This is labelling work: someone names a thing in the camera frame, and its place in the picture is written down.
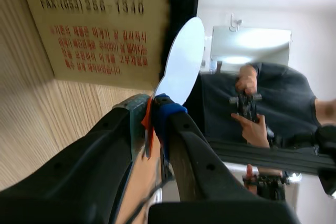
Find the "person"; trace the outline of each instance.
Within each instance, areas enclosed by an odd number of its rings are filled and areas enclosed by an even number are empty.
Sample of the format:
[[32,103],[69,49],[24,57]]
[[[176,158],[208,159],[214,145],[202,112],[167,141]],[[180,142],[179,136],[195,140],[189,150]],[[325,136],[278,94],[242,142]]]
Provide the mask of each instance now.
[[257,113],[260,121],[265,122],[262,126],[267,125],[284,140],[313,133],[321,125],[336,125],[336,100],[317,99],[303,74],[288,66],[256,62],[242,66],[239,76],[227,73],[198,76],[184,106],[208,141],[212,138],[237,143],[254,141],[244,134],[251,127],[250,122],[246,123],[236,114],[237,108],[229,104],[237,90],[261,94]]

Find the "wall-mounted light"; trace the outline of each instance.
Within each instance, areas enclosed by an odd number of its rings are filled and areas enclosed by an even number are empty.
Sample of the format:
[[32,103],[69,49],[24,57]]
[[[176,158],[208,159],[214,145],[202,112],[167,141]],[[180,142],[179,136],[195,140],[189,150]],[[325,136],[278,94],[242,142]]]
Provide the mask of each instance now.
[[290,35],[287,30],[258,29],[241,33],[237,42],[249,48],[272,48],[288,44]]
[[223,58],[223,62],[227,64],[246,64],[251,61],[251,58],[245,56],[229,56]]

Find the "wood grain paneling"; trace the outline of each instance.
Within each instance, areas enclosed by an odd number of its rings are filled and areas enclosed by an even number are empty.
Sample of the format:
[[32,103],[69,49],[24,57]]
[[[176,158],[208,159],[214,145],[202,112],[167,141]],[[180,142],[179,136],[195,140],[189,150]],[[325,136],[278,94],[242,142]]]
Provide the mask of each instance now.
[[85,135],[114,104],[149,93],[59,81],[26,0],[1,0],[0,190]]

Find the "finger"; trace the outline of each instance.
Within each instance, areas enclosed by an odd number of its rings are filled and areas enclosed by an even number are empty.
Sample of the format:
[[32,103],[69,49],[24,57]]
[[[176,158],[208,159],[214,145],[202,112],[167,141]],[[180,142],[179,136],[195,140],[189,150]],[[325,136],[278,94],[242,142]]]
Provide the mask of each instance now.
[[257,92],[257,90],[254,87],[245,89],[245,93],[247,93],[247,94],[254,94],[256,92]]
[[257,195],[258,194],[258,188],[257,186],[247,186],[247,190],[249,190],[251,193]]
[[232,113],[231,116],[236,119],[237,121],[239,121],[241,124],[243,125],[246,125],[246,124],[249,124],[250,121],[247,120],[246,118],[242,117],[241,115],[238,115],[238,114],[235,114],[235,113]]
[[251,165],[247,165],[246,167],[246,177],[250,178],[253,176],[253,167]]
[[257,114],[257,117],[259,118],[259,125],[266,125],[265,123],[265,116]]
[[239,89],[239,90],[242,90],[245,88],[245,84],[243,81],[239,81],[236,83],[236,88]]

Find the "gray t-shirt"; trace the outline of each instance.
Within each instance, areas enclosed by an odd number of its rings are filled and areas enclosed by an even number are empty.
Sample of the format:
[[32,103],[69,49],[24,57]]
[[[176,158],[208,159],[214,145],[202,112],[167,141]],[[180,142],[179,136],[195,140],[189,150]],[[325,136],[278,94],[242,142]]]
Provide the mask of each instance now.
[[[251,64],[257,71],[257,89],[262,100],[257,112],[265,116],[267,126],[284,139],[300,133],[315,132],[320,126],[316,118],[315,99],[307,78],[287,66],[271,63]],[[229,104],[237,95],[237,76],[230,74],[201,75],[204,98],[205,136],[246,143],[242,127],[232,117],[237,108]]]

